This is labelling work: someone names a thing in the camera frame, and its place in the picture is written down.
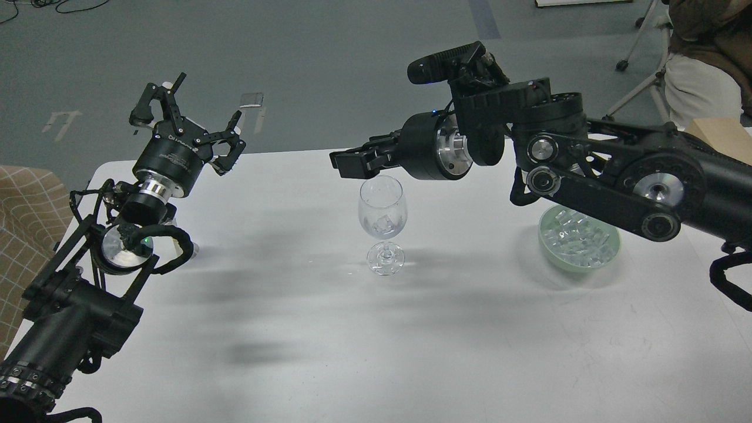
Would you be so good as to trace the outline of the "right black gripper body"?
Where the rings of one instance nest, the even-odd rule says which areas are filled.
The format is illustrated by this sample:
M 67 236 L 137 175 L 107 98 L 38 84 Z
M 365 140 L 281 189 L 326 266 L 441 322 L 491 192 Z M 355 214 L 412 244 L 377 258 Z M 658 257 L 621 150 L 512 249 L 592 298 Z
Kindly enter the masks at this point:
M 400 129 L 397 164 L 418 180 L 459 180 L 472 168 L 453 113 L 417 113 Z

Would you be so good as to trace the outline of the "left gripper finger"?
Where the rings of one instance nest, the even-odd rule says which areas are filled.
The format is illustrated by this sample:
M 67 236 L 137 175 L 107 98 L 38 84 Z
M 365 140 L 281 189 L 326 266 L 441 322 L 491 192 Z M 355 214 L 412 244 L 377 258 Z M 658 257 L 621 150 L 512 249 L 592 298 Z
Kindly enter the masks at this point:
M 159 123 L 167 122 L 172 126 L 172 133 L 176 136 L 186 134 L 183 117 L 175 99 L 175 93 L 180 88 L 181 83 L 185 80 L 186 74 L 181 72 L 176 81 L 171 86 L 155 83 L 148 83 L 140 95 L 137 104 L 134 106 L 129 115 L 129 124 L 134 127 L 149 127 L 157 131 Z M 151 103 L 157 101 L 162 110 L 162 120 L 155 121 L 152 112 Z
M 233 113 L 226 128 L 218 132 L 204 132 L 193 136 L 193 148 L 204 165 L 209 164 L 218 176 L 225 176 L 236 164 L 246 147 L 241 138 L 239 123 L 243 112 Z

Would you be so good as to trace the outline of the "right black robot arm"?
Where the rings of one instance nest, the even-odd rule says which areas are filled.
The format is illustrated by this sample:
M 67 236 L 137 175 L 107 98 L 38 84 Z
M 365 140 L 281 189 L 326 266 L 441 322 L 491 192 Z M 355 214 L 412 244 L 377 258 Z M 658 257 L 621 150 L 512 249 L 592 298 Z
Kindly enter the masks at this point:
M 459 180 L 494 166 L 509 137 L 515 152 L 511 203 L 553 201 L 650 241 L 687 225 L 723 239 L 709 277 L 750 310 L 750 294 L 726 270 L 750 263 L 750 165 L 673 123 L 644 127 L 586 118 L 580 93 L 554 94 L 548 78 L 510 83 L 481 41 L 417 59 L 413 84 L 446 81 L 451 102 L 417 113 L 401 129 L 330 153 L 344 179 L 404 168 L 419 180 Z

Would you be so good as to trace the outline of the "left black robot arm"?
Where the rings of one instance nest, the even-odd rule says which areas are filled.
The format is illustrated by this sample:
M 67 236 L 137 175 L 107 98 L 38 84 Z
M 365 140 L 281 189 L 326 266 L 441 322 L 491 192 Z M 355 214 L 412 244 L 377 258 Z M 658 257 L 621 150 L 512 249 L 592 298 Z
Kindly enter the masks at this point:
M 148 83 L 130 113 L 132 126 L 152 131 L 135 181 L 108 179 L 68 196 L 78 225 L 22 294 L 32 326 L 2 362 L 3 422 L 102 421 L 92 407 L 53 408 L 73 373 L 94 373 L 123 348 L 142 318 L 135 300 L 147 279 L 196 255 L 171 200 L 188 196 L 206 165 L 230 172 L 246 143 L 242 106 L 218 132 L 180 112 L 175 95 L 184 79 Z

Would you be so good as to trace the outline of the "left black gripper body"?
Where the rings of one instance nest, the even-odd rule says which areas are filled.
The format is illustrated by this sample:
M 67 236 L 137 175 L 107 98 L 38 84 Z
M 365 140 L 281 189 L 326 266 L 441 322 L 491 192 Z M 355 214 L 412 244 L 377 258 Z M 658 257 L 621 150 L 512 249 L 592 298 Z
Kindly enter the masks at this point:
M 181 120 L 183 133 L 176 132 L 171 121 L 159 121 L 153 129 L 152 139 L 132 168 L 139 180 L 148 177 L 169 180 L 175 198 L 188 196 L 196 184 L 205 161 L 200 158 L 199 148 L 193 142 L 209 133 L 189 118 Z

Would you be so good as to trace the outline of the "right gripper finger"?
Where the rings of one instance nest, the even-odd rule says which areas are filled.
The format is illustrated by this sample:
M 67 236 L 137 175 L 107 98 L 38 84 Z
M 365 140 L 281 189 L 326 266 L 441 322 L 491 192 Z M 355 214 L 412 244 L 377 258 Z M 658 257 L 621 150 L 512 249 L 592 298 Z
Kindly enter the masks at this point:
M 328 157 L 342 179 L 373 179 L 382 170 L 401 167 L 392 153 L 378 150 L 331 152 Z
M 381 136 L 371 136 L 368 142 L 360 147 L 352 148 L 358 155 L 392 155 L 397 151 L 400 142 L 400 132 L 390 132 Z

